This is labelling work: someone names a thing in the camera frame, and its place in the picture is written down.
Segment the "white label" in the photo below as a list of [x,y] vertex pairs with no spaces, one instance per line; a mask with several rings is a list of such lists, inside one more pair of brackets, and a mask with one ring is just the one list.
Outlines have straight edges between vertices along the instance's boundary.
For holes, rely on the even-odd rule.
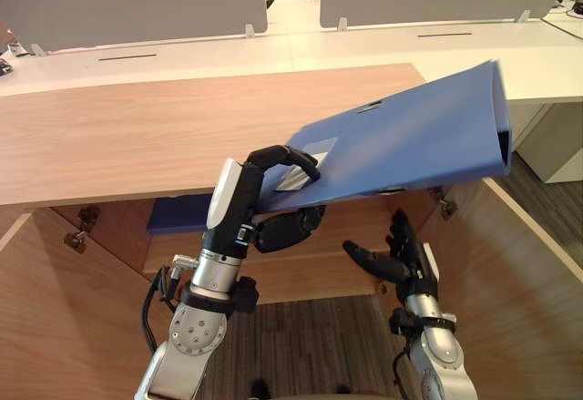
[[[318,160],[318,164],[316,168],[319,168],[328,152],[321,152],[319,154],[311,154],[312,157]],[[276,191],[282,190],[300,190],[303,188],[303,185],[308,182],[310,177],[306,175],[306,173],[300,168],[299,166],[293,166],[289,168],[283,177],[281,177],[281,181],[279,186],[275,189]]]

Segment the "open cabinet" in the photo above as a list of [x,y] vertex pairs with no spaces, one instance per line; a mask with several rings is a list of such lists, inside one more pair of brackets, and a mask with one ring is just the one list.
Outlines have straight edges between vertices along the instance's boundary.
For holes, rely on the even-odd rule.
[[[379,293],[390,310],[392,287],[382,294],[342,241],[386,250],[402,208],[432,245],[440,305],[457,315],[479,398],[581,398],[583,271],[492,180],[447,198],[458,206],[448,219],[425,192],[331,204],[309,240],[250,250],[241,273],[258,282],[260,303]],[[176,253],[198,254],[198,233],[143,231],[151,200],[103,204],[94,240],[77,253],[62,240],[79,207],[25,213],[0,241],[0,398],[132,398],[150,358],[139,325],[148,277]],[[150,318],[164,336],[169,314],[155,306]]]

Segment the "cabinet door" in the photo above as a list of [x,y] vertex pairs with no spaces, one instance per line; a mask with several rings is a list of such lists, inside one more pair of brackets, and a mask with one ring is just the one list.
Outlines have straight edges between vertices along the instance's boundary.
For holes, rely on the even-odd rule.
[[583,271],[491,179],[447,198],[459,210],[448,221],[434,212],[418,236],[479,398],[580,399]]
[[[0,398],[129,399],[150,359],[140,329],[148,281],[48,209],[0,240]],[[152,308],[158,338],[169,314]]]

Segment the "wooden desk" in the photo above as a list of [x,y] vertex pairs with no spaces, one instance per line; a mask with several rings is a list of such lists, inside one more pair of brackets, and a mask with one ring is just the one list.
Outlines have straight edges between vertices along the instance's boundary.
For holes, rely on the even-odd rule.
[[0,97],[0,205],[208,192],[225,158],[421,83],[391,65]]

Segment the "metal bracket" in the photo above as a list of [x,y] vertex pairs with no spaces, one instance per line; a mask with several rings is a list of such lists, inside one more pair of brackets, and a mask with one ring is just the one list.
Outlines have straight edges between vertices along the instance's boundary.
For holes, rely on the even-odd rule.
[[245,24],[245,38],[254,38],[255,37],[255,28],[253,28],[253,24]]
[[63,238],[65,245],[71,247],[76,252],[83,252],[87,247],[85,244],[86,236],[93,230],[101,210],[99,207],[89,206],[81,209],[78,218],[81,220],[79,224],[79,231],[75,233],[68,233]]
[[444,188],[441,186],[429,189],[429,194],[436,202],[439,203],[439,207],[441,208],[441,216],[444,218],[444,220],[449,220],[458,209],[457,203],[455,201],[445,199]]
[[35,56],[48,56],[48,53],[36,43],[31,44],[30,49],[35,53]]
[[530,10],[525,10],[514,21],[517,24],[524,24],[529,18],[530,18]]
[[336,28],[336,30],[339,33],[342,33],[344,31],[348,30],[348,17],[341,17],[340,20],[338,21],[338,27]]

